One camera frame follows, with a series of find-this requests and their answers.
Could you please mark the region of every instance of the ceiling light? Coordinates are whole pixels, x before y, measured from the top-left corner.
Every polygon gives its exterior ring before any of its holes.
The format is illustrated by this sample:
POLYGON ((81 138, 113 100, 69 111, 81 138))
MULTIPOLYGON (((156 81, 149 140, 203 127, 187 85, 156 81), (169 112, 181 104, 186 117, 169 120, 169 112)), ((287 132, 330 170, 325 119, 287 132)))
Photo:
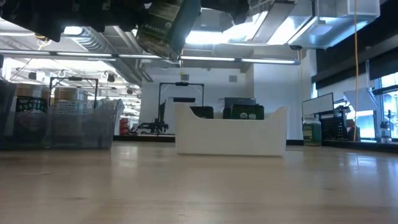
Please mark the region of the ceiling light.
POLYGON ((37 74, 35 72, 29 72, 28 78, 30 78, 31 80, 36 80, 37 74))
POLYGON ((112 57, 111 54, 99 53, 79 53, 79 52, 57 52, 59 56, 77 56, 77 57, 112 57))
MULTIPOLYGON (((79 86, 79 88, 94 89, 95 87, 93 87, 93 86, 79 86)), ((117 90, 117 88, 114 87, 114 86, 99 86, 98 89, 101 89, 101 90, 117 90)))
POLYGON ((139 59, 163 59, 156 55, 146 55, 146 54, 119 54, 120 58, 139 58, 139 59))
POLYGON ((108 78, 106 79, 108 82, 114 82, 115 81, 115 79, 114 79, 114 74, 108 74, 108 78))
POLYGON ((232 26, 228 30, 223 32, 223 38, 228 42, 232 41, 244 41, 246 34, 254 28, 254 22, 245 22, 236 26, 232 26))
POLYGON ((226 43, 228 39, 221 32, 191 31, 185 39, 187 44, 220 44, 226 43))
POLYGON ((63 31, 63 33, 66 35, 79 35, 82 32, 83 32, 82 27, 75 27, 75 26, 65 27, 65 30, 63 31))
POLYGON ((248 63, 274 63, 274 64, 284 64, 284 65, 296 64, 296 61, 293 60, 276 60, 276 59, 242 58, 241 61, 248 63))
POLYGON ((116 58, 87 58, 87 60, 90 60, 90 61, 107 61, 107 62, 115 62, 116 61, 116 58))
POLYGON ((234 62, 235 58, 226 57, 200 57, 200 56, 180 56, 181 60, 206 60, 206 61, 217 61, 217 62, 234 62))
POLYGON ((0 50, 0 54, 50 55, 50 52, 38 50, 0 50))

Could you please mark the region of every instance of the white wall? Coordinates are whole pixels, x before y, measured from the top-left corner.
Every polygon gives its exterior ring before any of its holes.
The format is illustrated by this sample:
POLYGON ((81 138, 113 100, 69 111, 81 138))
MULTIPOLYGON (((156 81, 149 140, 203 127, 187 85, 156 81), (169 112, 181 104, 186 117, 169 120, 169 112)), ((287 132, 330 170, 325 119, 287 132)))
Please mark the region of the white wall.
MULTIPOLYGON (((341 82, 321 88, 318 90, 318 95, 322 96, 333 93, 334 100, 340 100, 344 98, 345 91, 355 90, 355 79, 356 77, 347 78, 341 82)), ((374 81, 369 81, 366 74, 362 74, 358 77, 358 89, 364 87, 374 87, 374 81)))
MULTIPOLYGON (((246 91, 245 74, 238 69, 213 68, 210 71, 202 68, 185 68, 184 73, 190 75, 190 83, 205 84, 205 106, 214 107, 215 111, 223 109, 225 97, 248 97, 246 91), (229 76, 237 75, 238 82, 230 83, 229 76)), ((154 79, 153 83, 142 84, 140 122, 152 122, 157 118, 159 82, 179 82, 180 69, 148 68, 147 73, 154 79)), ((182 87, 170 85, 161 94, 162 102, 171 97, 193 97, 201 104, 201 87, 182 87)))
POLYGON ((254 65, 251 65, 246 72, 246 95, 254 98, 254 65))
POLYGON ((301 79, 299 66, 254 65, 254 97, 272 113, 281 106, 288 106, 287 139, 302 139, 301 79))
POLYGON ((287 139, 303 139, 302 101, 311 98, 311 76, 317 69, 315 51, 307 52, 301 69, 302 76, 297 65, 254 65, 254 97, 265 112, 289 107, 287 139))

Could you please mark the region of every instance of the wooden table surface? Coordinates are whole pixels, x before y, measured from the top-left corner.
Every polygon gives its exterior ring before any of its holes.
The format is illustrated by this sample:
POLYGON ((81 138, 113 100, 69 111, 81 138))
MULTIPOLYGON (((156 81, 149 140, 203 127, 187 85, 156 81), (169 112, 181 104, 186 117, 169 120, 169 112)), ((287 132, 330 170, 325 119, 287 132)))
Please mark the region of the wooden table surface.
POLYGON ((180 156, 172 143, 0 152, 0 223, 398 223, 398 157, 288 147, 180 156))

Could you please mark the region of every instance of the ceiling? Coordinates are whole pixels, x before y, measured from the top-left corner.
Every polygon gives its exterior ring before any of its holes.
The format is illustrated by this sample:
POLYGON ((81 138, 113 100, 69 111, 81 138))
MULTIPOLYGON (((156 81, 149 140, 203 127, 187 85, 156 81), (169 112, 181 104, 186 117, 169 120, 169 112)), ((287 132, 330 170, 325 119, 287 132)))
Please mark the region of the ceiling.
MULTIPOLYGON (((363 2, 374 2, 377 0, 364 0, 363 2)), ((287 0, 288 4, 281 4, 282 1, 276 0, 250 0, 251 10, 247 21, 243 26, 232 27, 231 19, 227 14, 215 10, 203 9, 194 27, 194 32, 219 32, 222 37, 227 35, 228 43, 219 42, 218 44, 186 44, 182 55, 201 56, 201 57, 234 57, 234 58, 276 58, 281 60, 298 60, 297 53, 291 50, 285 43, 298 44, 305 47, 327 47, 334 42, 344 39, 344 36, 336 34, 334 30, 340 32, 348 29, 352 16, 344 16, 340 19, 337 10, 338 0, 321 1, 318 11, 312 5, 312 0, 287 0), (264 12, 258 13, 261 6, 264 12), (311 35, 311 30, 317 28, 317 14, 320 19, 326 21, 326 25, 332 26, 332 31, 328 35, 316 37, 311 35)), ((361 16, 360 21, 371 22, 375 15, 361 16)), ((21 49, 37 50, 43 42, 37 40, 35 35, 29 30, 0 20, 0 49, 21 49)), ((51 42, 42 47, 42 50, 54 52, 107 52, 107 53, 130 53, 141 54, 142 49, 138 46, 135 33, 123 32, 119 27, 107 27, 105 32, 99 34, 91 28, 83 28, 80 35, 62 35, 59 43, 51 42)), ((29 59, 16 58, 20 61, 19 66, 23 66, 29 59)), ((126 86, 128 83, 141 85, 143 81, 151 82, 156 78, 151 74, 151 68, 230 68, 240 69, 245 72, 249 63, 234 62, 209 62, 201 60, 184 60, 180 62, 170 62, 168 60, 137 60, 132 58, 117 59, 115 61, 103 61, 101 63, 88 62, 82 63, 58 61, 76 60, 76 58, 58 57, 56 60, 35 59, 29 63, 27 69, 42 70, 68 70, 71 73, 97 73, 96 75, 102 85, 107 85, 101 79, 101 73, 113 72, 118 75, 118 84, 126 86)))

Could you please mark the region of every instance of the ductwork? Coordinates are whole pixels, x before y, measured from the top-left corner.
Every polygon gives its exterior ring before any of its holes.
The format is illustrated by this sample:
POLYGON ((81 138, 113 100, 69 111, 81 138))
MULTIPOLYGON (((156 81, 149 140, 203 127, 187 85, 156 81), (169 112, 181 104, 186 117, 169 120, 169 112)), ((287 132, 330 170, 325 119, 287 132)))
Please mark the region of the ductwork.
MULTIPOLYGON (((354 0, 298 0, 292 8, 293 1, 266 1, 269 10, 254 42, 325 49, 354 33, 354 0)), ((356 14, 360 30, 380 16, 380 0, 358 1, 356 14)))
MULTIPOLYGON (((91 53, 115 53, 113 46, 99 33, 89 27, 84 27, 81 37, 71 37, 73 41, 91 53)), ((142 75, 128 63, 117 58, 116 61, 105 61, 114 67, 125 81, 141 85, 142 75)))

